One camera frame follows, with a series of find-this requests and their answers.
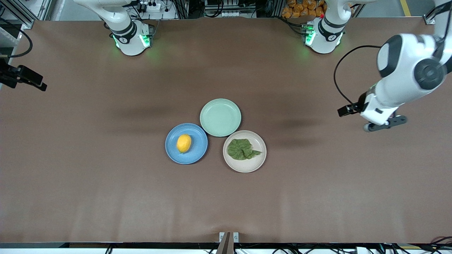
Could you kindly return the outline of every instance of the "plate rim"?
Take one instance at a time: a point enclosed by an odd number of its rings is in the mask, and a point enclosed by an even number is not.
[[[236,134],[236,133],[238,133],[238,132],[251,132],[251,133],[255,134],[256,136],[258,136],[258,137],[262,140],[262,144],[264,145],[264,148],[265,148],[265,158],[264,158],[264,160],[262,161],[262,163],[259,165],[259,167],[257,167],[256,169],[254,169],[254,170],[252,170],[252,171],[247,171],[247,172],[238,171],[237,169],[233,168],[233,167],[228,163],[228,161],[226,160],[226,156],[229,156],[229,155],[227,154],[226,143],[227,143],[228,141],[230,142],[230,140],[232,139],[232,135],[234,135],[234,134]],[[262,167],[262,165],[264,164],[265,160],[267,159],[267,145],[265,144],[264,139],[263,139],[259,134],[257,134],[256,132],[248,131],[248,130],[240,130],[240,131],[236,131],[236,132],[232,133],[231,135],[229,135],[229,137],[225,140],[225,142],[224,142],[224,144],[223,144],[223,159],[225,160],[226,164],[227,164],[232,170],[234,170],[234,171],[236,171],[236,172],[239,172],[239,173],[251,173],[251,172],[254,172],[254,171],[260,169],[260,167]]]
[[[217,100],[224,100],[224,101],[228,101],[228,102],[232,103],[232,104],[234,105],[234,107],[237,109],[237,111],[239,112],[239,123],[238,123],[238,125],[237,125],[237,128],[235,128],[231,133],[225,134],[225,135],[223,135],[223,136],[218,136],[218,135],[214,135],[214,134],[210,133],[209,131],[207,131],[207,129],[205,128],[205,126],[202,124],[202,123],[203,123],[203,121],[202,121],[203,117],[202,117],[202,116],[204,115],[204,113],[205,113],[205,111],[206,111],[207,105],[209,105],[209,104],[211,104],[211,103],[215,103],[215,101],[217,101]],[[242,123],[242,112],[240,111],[239,106],[238,106],[235,102],[233,102],[233,101],[231,101],[231,100],[229,100],[229,99],[226,99],[226,98],[217,98],[217,99],[213,99],[213,100],[207,102],[207,103],[202,107],[201,113],[199,114],[199,122],[200,122],[200,124],[201,124],[201,127],[204,129],[204,131],[205,131],[206,133],[208,133],[209,135],[211,135],[211,136],[216,136],[216,137],[225,137],[225,136],[232,135],[232,134],[233,134],[234,132],[236,132],[237,129],[240,127],[240,124]]]
[[[199,128],[199,130],[201,131],[201,133],[204,133],[204,136],[205,136],[205,138],[206,138],[206,149],[205,149],[205,151],[202,153],[201,157],[200,157],[199,159],[195,160],[194,162],[190,162],[190,163],[181,163],[181,162],[178,162],[178,161],[174,160],[174,159],[170,156],[170,153],[168,152],[168,147],[167,147],[167,145],[166,145],[166,141],[168,140],[168,137],[170,136],[170,133],[171,133],[175,128],[177,128],[177,127],[179,127],[179,126],[181,126],[181,125],[191,125],[191,126],[194,125],[194,126],[196,126],[195,128]],[[175,163],[181,164],[181,165],[189,165],[189,164],[193,164],[193,163],[199,161],[199,160],[200,160],[201,158],[203,158],[204,155],[206,154],[208,147],[209,147],[209,139],[208,139],[208,137],[207,137],[207,134],[206,134],[205,130],[204,130],[202,127],[200,127],[199,125],[197,125],[197,124],[195,124],[195,123],[192,123],[192,122],[184,122],[184,123],[181,123],[181,124],[178,124],[178,125],[174,126],[174,127],[168,132],[168,134],[166,135],[166,138],[165,138],[165,152],[166,152],[166,155],[167,155],[172,161],[174,161]]]

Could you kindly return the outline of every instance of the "green leafy vegetable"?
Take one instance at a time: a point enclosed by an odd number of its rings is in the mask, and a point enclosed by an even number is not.
[[[235,160],[246,160],[260,155],[261,152],[253,150],[247,139],[233,139],[227,146],[227,154]]]

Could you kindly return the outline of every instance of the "green plate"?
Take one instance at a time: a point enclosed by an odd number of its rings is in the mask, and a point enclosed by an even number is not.
[[[212,136],[228,136],[235,132],[242,121],[239,107],[228,99],[209,101],[199,117],[203,129]]]

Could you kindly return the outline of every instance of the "plate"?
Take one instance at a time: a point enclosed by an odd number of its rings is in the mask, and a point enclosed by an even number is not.
[[[181,154],[177,150],[177,139],[182,134],[188,134],[192,138],[190,149]],[[207,151],[207,135],[204,130],[194,123],[183,123],[174,127],[166,137],[166,154],[179,164],[192,164],[197,162]]]
[[[239,127],[242,114],[234,102],[228,99],[215,99],[202,108],[199,121],[210,135],[228,136]]]
[[[253,150],[262,152],[260,155],[255,156],[249,160],[235,160],[229,154],[227,154],[227,147],[233,139],[247,139],[250,141]],[[223,146],[223,156],[226,163],[235,171],[241,173],[250,173],[262,166],[267,157],[267,147],[264,140],[254,132],[250,131],[238,131],[230,135]]]

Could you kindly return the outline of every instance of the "white plate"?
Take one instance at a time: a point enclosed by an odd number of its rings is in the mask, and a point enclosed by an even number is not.
[[[253,146],[253,150],[262,152],[260,155],[255,156],[250,160],[235,160],[229,154],[227,154],[227,147],[233,139],[247,139]],[[267,147],[264,140],[254,132],[250,131],[238,131],[232,133],[225,141],[223,146],[223,156],[226,163],[235,171],[241,173],[250,173],[262,166],[267,157]]]

